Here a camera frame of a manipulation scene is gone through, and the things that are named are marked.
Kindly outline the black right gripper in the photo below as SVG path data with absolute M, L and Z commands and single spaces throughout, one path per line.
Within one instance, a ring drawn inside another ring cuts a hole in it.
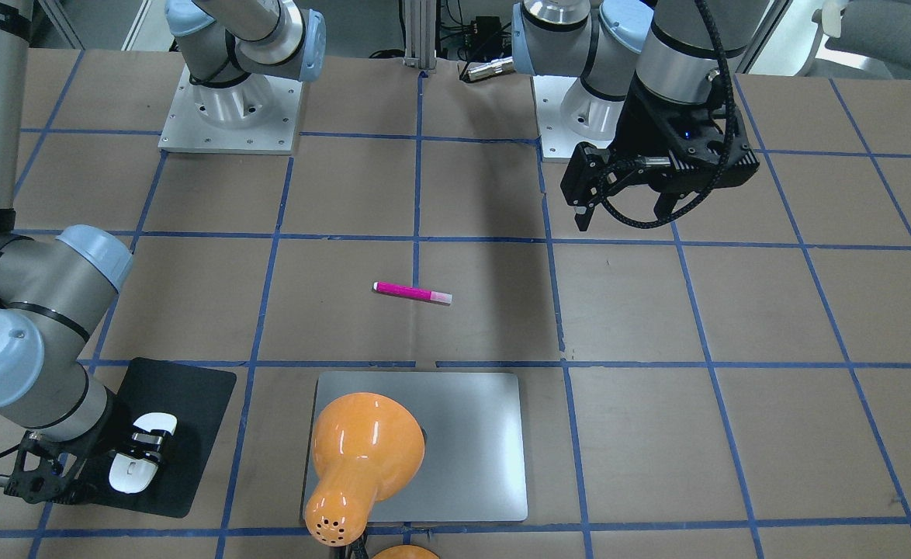
M 54 502 L 85 505 L 96 495 L 96 485 L 81 480 L 86 461 L 111 452 L 130 428 L 129 409 L 109 392 L 103 414 L 94 427 L 69 441 L 56 442 L 26 432 L 16 451 L 15 466 L 4 493 L 30 505 Z M 128 442 L 128 456 L 160 466 L 167 431 L 135 431 Z

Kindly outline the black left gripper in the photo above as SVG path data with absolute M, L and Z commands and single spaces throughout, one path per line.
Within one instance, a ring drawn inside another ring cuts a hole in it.
M 601 188 L 595 186 L 594 178 L 614 167 L 612 175 L 622 179 L 625 171 L 618 170 L 622 164 L 632 162 L 643 166 L 643 173 L 630 172 L 633 185 L 645 184 L 660 194 L 653 206 L 657 220 L 666 220 L 672 216 L 682 194 L 673 186 L 672 172 L 674 159 L 670 148 L 677 142 L 673 120 L 691 118 L 691 120 L 714 120 L 717 109 L 726 108 L 728 82 L 724 78 L 715 78 L 705 84 L 705 100 L 694 105 L 682 105 L 661 98 L 644 85 L 639 78 L 634 78 L 629 94 L 622 107 L 615 138 L 608 148 L 595 148 L 587 142 L 577 143 L 573 149 L 566 172 L 561 181 L 561 190 L 565 201 L 575 206 L 575 222 L 580 232 L 587 232 L 593 219 L 594 195 Z M 742 113 L 734 109 L 735 128 L 743 134 Z

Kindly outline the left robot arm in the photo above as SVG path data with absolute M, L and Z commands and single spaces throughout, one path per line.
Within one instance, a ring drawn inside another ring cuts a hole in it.
M 620 105 L 609 145 L 577 142 L 559 184 L 577 229 L 598 207 L 630 227 L 663 227 L 757 173 L 733 71 L 765 11 L 764 1 L 515 5 L 516 71 L 573 77 Z

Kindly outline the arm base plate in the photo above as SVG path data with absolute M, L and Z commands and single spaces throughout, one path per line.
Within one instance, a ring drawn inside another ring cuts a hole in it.
M 586 78 L 534 75 L 532 89 L 542 158 L 569 161 L 580 142 L 606 148 L 615 137 L 632 71 L 594 71 Z
M 183 68 L 158 147 L 187 155 L 292 155 L 303 82 L 250 75 L 227 89 L 194 85 Z

